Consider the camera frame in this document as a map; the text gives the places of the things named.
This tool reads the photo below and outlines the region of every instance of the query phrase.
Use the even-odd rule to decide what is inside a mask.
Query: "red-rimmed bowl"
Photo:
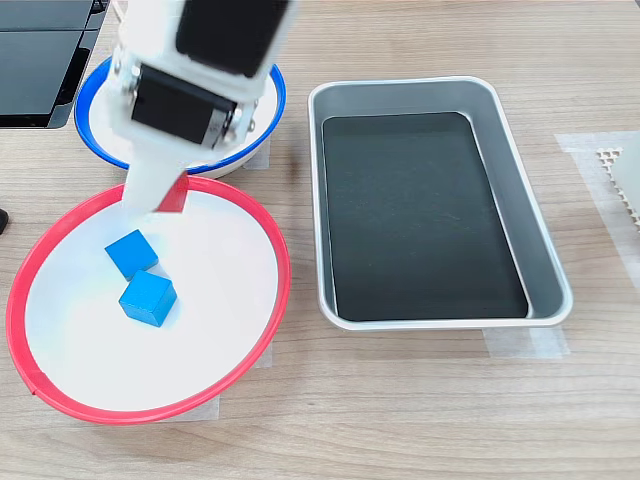
[[[189,178],[184,212],[133,218],[111,188],[38,241],[7,305],[13,361],[31,392],[96,423],[184,413],[219,395],[267,348],[285,314],[291,267],[269,213],[247,194]],[[128,318],[126,280],[104,247],[140,229],[178,300],[161,328]]]

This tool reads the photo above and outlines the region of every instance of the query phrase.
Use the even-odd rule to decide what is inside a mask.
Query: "red rim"
[[[206,390],[180,402],[153,410],[134,412],[112,412],[76,402],[62,393],[40,371],[33,355],[31,355],[25,331],[27,297],[38,270],[51,251],[82,222],[109,205],[119,202],[122,199],[123,189],[124,186],[119,185],[100,193],[81,203],[56,222],[38,240],[20,270],[18,270],[7,304],[6,329],[9,351],[16,369],[31,393],[67,415],[80,420],[110,425],[148,423],[173,417],[202,405],[231,386],[253,366],[262,355],[262,352],[269,346],[284,317],[291,288],[291,264],[287,245],[278,225],[269,215],[269,212],[249,195],[227,184],[207,178],[189,177],[189,190],[216,195],[243,208],[262,226],[273,245],[278,263],[278,294],[265,331],[251,352],[227,376]]]

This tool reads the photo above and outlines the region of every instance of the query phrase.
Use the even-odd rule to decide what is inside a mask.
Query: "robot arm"
[[[153,211],[196,159],[242,143],[296,0],[131,0],[105,86],[132,141],[123,202]]]

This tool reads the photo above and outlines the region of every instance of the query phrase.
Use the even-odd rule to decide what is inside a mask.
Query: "wooden table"
[[[91,68],[109,54],[109,17]],[[293,260],[274,366],[212,422],[112,428],[29,395],[0,344],[7,479],[638,479],[640,297],[554,134],[640,129],[633,0],[302,0],[279,59],[288,89],[268,171],[225,181],[280,224]],[[480,331],[343,333],[320,315],[307,95],[326,81],[477,75],[498,90],[573,285],[562,360],[491,358]],[[122,182],[73,122],[0,131],[0,306],[44,231]]]

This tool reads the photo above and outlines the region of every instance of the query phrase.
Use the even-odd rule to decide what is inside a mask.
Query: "blue cube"
[[[177,298],[171,280],[138,270],[120,297],[128,317],[161,327]]]
[[[140,230],[122,237],[105,250],[127,280],[131,280],[138,270],[148,270],[158,263],[158,255]]]

